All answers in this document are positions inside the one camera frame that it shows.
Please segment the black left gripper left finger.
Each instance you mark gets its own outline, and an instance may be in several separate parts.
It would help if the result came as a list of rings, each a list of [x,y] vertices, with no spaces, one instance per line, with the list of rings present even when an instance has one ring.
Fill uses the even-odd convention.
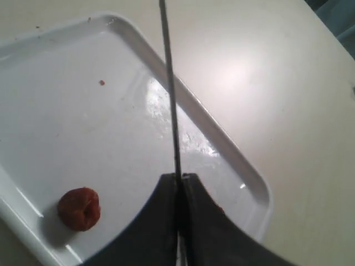
[[[175,265],[175,176],[163,174],[134,220],[84,265]]]

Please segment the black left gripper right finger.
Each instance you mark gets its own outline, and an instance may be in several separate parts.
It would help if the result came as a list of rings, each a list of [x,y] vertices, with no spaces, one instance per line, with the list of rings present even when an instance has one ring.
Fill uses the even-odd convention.
[[[197,174],[181,183],[188,265],[288,265],[221,213]]]

